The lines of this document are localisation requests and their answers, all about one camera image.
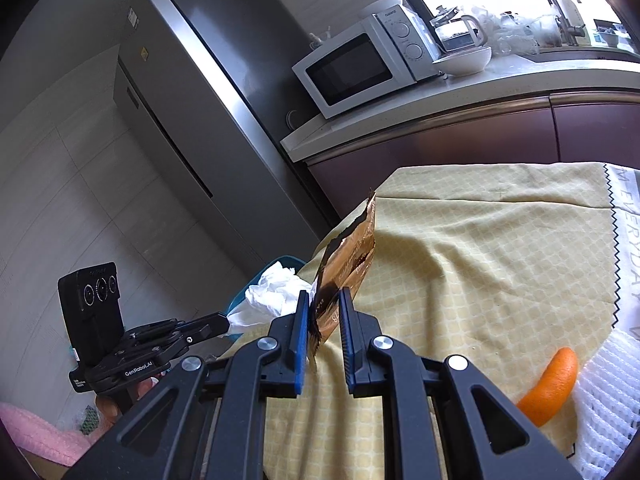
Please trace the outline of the pink sleeve forearm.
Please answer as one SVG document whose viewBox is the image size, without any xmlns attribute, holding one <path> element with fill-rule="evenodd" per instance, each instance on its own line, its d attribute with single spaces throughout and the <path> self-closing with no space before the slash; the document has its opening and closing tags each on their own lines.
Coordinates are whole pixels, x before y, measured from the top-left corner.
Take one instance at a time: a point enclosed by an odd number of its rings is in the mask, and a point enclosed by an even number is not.
<svg viewBox="0 0 640 480">
<path fill-rule="evenodd" d="M 32 412 L 6 402 L 1 403 L 0 414 L 19 448 L 61 466 L 73 466 L 96 442 L 79 430 L 58 429 Z"/>
</svg>

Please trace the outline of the person's left hand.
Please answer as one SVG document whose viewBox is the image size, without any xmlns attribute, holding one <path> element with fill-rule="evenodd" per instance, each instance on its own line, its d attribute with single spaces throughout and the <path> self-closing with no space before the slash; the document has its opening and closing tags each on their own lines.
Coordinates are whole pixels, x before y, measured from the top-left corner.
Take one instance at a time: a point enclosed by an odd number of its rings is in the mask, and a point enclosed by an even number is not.
<svg viewBox="0 0 640 480">
<path fill-rule="evenodd" d="M 145 396 L 158 383 L 155 377 L 146 378 L 135 387 L 126 388 L 112 396 L 96 396 L 96 408 L 101 415 L 101 425 L 111 429 L 142 396 Z"/>
</svg>

